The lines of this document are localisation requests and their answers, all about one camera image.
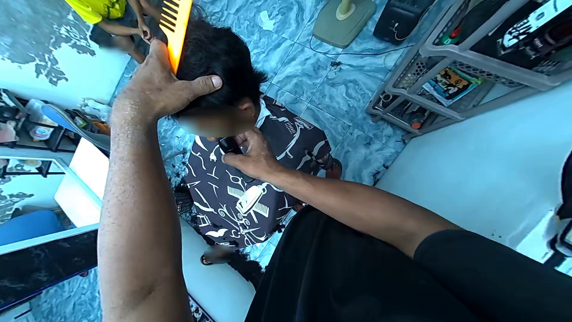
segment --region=yellow shirt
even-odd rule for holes
[[[66,0],[85,22],[99,23],[105,19],[123,17],[125,0]]]

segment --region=hair clipper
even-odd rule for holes
[[[219,143],[220,149],[224,153],[243,154],[239,145],[236,143],[236,140],[232,136],[227,136],[225,138],[217,138],[216,140]],[[242,171],[240,171],[240,176],[246,183],[251,183],[254,181],[254,178],[245,175]]]

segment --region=electric cord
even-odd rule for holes
[[[419,25],[419,23],[421,22],[421,19],[423,19],[423,17],[425,17],[425,14],[427,14],[427,12],[429,11],[429,9],[432,8],[432,7],[435,5],[435,2],[433,2],[432,5],[430,5],[429,7],[427,7],[427,8],[425,9],[425,11],[424,11],[423,14],[421,15],[421,17],[419,17],[419,20],[417,20],[417,25],[415,25],[415,27],[417,27],[417,26]],[[411,33],[410,33],[409,35],[407,35],[405,38],[397,38],[397,30],[395,30],[395,28],[398,26],[398,24],[399,24],[399,23],[397,22],[397,23],[395,24],[395,26],[393,26],[393,28],[391,28],[391,30],[393,30],[393,32],[395,33],[395,34],[394,34],[394,38],[395,38],[396,40],[398,40],[398,41],[405,40],[405,39],[409,38],[409,36],[411,36]]]
[[[399,47],[399,48],[393,48],[391,50],[386,50],[385,52],[381,52],[381,53],[326,53],[326,52],[319,52],[316,49],[314,49],[312,47],[312,39],[314,39],[314,35],[312,35],[312,37],[310,38],[310,42],[309,42],[309,46],[310,49],[312,49],[314,52],[318,53],[318,54],[324,54],[324,55],[357,55],[357,56],[378,56],[378,55],[383,55],[383,54],[387,54],[387,53],[391,53],[394,52],[396,50],[400,50],[403,48],[407,48],[407,47],[411,47],[414,46],[415,44],[412,45],[407,45],[407,46],[403,46],[403,47]]]

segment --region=black shirt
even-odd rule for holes
[[[410,259],[306,207],[286,228],[246,321],[572,321],[572,278],[466,230]]]

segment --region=barber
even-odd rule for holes
[[[157,120],[221,86],[178,81],[154,40],[113,105],[98,240],[105,321],[191,321]],[[246,321],[572,320],[570,277],[383,190],[286,169],[255,128],[238,140],[247,152],[223,162],[311,205],[286,228]]]

